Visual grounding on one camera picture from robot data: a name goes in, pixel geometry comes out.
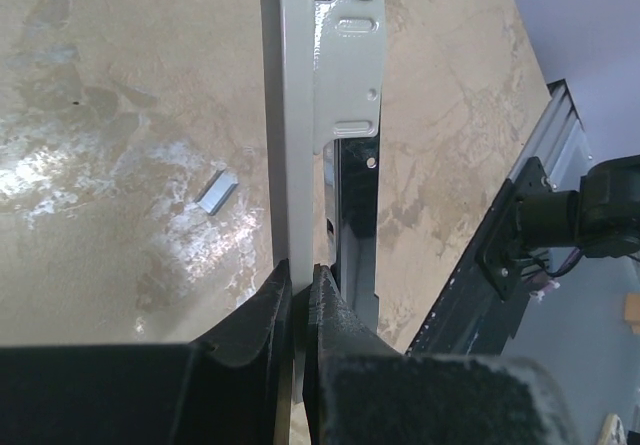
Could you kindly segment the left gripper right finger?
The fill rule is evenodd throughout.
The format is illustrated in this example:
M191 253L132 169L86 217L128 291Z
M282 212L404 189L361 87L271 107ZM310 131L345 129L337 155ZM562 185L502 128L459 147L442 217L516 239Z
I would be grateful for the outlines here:
M401 354L345 303L309 289L304 406L314 444L577 444L563 394L527 359Z

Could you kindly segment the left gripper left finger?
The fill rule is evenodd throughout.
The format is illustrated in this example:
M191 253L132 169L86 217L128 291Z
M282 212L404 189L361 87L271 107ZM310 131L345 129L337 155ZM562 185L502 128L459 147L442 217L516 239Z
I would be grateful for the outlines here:
M292 287L279 263L243 305L176 344L5 347L5 444L285 444Z

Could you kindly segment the grey deli stapler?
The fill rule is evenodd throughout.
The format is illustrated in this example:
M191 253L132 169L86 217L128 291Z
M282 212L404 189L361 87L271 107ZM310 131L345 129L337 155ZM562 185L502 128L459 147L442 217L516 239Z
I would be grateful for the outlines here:
M330 268L370 329L375 292L385 0L260 0L272 250L312 280L314 160Z

